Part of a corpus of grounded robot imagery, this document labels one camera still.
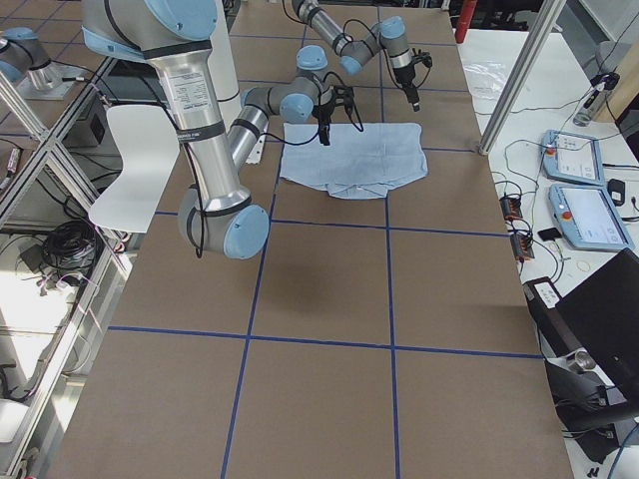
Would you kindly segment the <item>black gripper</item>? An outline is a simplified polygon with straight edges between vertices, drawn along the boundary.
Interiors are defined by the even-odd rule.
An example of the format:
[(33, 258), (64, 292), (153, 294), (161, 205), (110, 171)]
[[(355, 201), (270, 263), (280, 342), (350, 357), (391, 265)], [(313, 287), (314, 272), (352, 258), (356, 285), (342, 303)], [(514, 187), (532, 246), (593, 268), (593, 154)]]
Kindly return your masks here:
[(353, 88), (350, 86), (334, 86), (326, 93), (325, 99), (314, 107), (314, 117), (319, 124), (319, 142), (323, 146), (330, 145), (331, 116), (337, 107), (343, 107), (346, 115), (351, 120), (355, 106)]
[(432, 58), (429, 52), (409, 48), (403, 53), (391, 57), (394, 80), (415, 112), (420, 110), (418, 87), (414, 85), (415, 67), (419, 64), (430, 71)]

